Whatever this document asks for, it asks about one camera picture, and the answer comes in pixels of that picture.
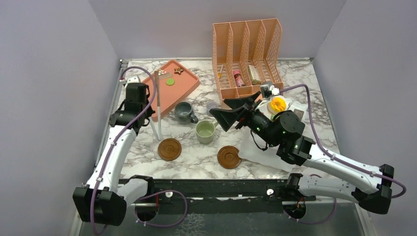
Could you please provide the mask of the green macaron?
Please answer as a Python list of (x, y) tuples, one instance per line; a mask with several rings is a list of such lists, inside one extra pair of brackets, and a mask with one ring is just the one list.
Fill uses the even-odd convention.
[(175, 80), (173, 78), (169, 78), (166, 80), (166, 85), (172, 86), (175, 83)]

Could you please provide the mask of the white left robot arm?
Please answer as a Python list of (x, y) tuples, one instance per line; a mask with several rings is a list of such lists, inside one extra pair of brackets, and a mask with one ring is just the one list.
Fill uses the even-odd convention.
[(87, 181), (77, 187), (73, 200), (83, 222), (95, 234), (97, 225), (119, 226), (128, 207), (134, 206), (138, 221), (150, 225), (156, 214), (249, 213), (262, 211), (270, 180), (154, 179), (135, 175), (120, 181), (119, 174), (139, 129), (152, 109), (154, 95), (141, 92), (125, 101), (127, 121), (110, 128), (110, 136), (98, 165)]

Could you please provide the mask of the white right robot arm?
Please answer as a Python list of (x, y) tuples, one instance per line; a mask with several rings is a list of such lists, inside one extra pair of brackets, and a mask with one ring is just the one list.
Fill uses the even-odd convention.
[(259, 96), (273, 103), (277, 89), (261, 87), (252, 96), (225, 99), (228, 109), (213, 108), (210, 114), (223, 130), (247, 127), (260, 137), (266, 148), (276, 148), (276, 154), (291, 165), (307, 166), (330, 175), (333, 179), (319, 185), (301, 174), (291, 174), (280, 193), (290, 200), (308, 196), (328, 196), (358, 203), (363, 209), (386, 214), (392, 199), (391, 184), (394, 169), (363, 165), (352, 159), (326, 150), (318, 139), (303, 135), (301, 119), (291, 110), (264, 113)]

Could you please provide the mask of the yellow frosted donut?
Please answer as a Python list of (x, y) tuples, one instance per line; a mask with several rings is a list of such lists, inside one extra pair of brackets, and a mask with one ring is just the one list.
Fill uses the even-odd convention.
[(276, 96), (267, 104), (267, 109), (271, 114), (277, 114), (287, 109), (287, 103), (283, 97)]

